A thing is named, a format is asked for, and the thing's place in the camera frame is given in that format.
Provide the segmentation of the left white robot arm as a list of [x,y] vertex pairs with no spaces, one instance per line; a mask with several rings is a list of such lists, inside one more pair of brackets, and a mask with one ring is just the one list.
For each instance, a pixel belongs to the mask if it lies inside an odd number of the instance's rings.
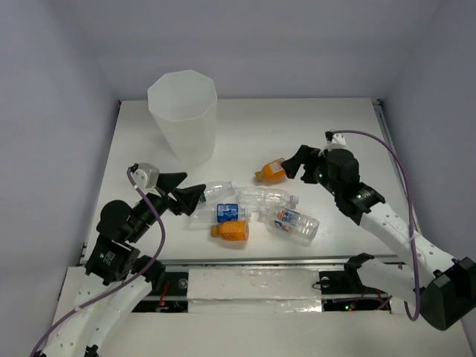
[[103,207],[74,306],[40,338],[32,356],[101,356],[138,303],[163,289],[166,268],[159,253],[143,255],[134,244],[157,223],[158,246],[164,247],[161,215],[191,215],[206,186],[180,188],[186,173],[147,173],[142,164],[129,167],[126,175],[141,200],[133,207],[121,200]]

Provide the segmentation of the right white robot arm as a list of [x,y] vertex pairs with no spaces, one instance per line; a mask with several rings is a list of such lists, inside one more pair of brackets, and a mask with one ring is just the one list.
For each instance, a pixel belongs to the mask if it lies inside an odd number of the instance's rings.
[[370,254],[351,257],[342,282],[352,291],[372,287],[419,310],[433,328],[445,331],[475,308],[475,262],[442,251],[409,225],[385,198],[360,179],[359,163],[346,149],[303,145],[282,163],[288,178],[304,169],[301,181],[320,184],[336,207],[357,226],[383,242],[408,268],[392,268]]

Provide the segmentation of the orange textured juice bottle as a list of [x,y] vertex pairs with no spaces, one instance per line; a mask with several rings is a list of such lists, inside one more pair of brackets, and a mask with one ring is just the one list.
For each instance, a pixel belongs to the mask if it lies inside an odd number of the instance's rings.
[[244,242],[249,237],[248,222],[244,220],[227,221],[213,225],[210,234],[225,241]]

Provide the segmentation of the orange bottle with white label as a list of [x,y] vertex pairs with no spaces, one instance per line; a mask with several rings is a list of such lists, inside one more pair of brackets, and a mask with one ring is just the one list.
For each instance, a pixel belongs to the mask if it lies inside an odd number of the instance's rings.
[[276,183],[284,180],[286,171],[282,167],[284,158],[271,161],[263,166],[260,171],[255,173],[255,179],[260,183]]

